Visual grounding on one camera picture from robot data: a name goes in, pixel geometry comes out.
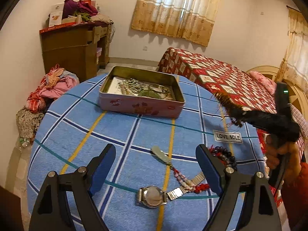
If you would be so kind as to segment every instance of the pink pillow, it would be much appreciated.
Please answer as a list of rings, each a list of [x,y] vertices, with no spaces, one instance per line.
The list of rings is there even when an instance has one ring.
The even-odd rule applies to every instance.
[[[269,78],[265,77],[261,73],[257,71],[250,71],[249,75],[255,79],[257,82],[259,82],[265,89],[273,96],[276,91],[277,84],[270,80]]]

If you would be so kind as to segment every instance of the purple cloth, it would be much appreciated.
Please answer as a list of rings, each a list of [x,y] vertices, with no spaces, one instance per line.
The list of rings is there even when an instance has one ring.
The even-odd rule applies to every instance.
[[[62,18],[64,19],[71,16],[75,11],[88,13],[91,17],[98,14],[95,7],[89,3],[83,2],[82,0],[79,0],[79,2],[75,2],[74,0],[65,0]]]

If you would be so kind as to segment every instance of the love sole label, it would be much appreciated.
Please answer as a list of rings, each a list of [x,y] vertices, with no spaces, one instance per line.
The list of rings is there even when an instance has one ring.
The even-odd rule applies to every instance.
[[[214,130],[215,141],[243,143],[241,133],[221,132]]]

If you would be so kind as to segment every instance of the blue gripper pad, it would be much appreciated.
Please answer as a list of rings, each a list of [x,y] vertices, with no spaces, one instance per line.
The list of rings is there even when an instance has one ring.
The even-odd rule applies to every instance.
[[[206,149],[203,144],[197,146],[196,159],[211,190],[220,196],[225,186],[224,165],[216,157],[211,157],[211,160],[203,148]]]
[[[92,175],[91,187],[89,188],[89,193],[91,196],[94,196],[95,193],[99,192],[105,182],[105,179],[113,165],[113,162],[116,158],[116,148],[111,146],[100,164],[97,166],[95,172]]]

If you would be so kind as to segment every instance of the curtain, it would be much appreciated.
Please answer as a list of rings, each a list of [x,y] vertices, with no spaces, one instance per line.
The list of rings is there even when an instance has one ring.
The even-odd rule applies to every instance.
[[[138,0],[131,28],[207,46],[220,0]]]
[[[294,9],[289,9],[289,18],[290,44],[276,81],[288,80],[308,97],[308,24],[303,15]]]

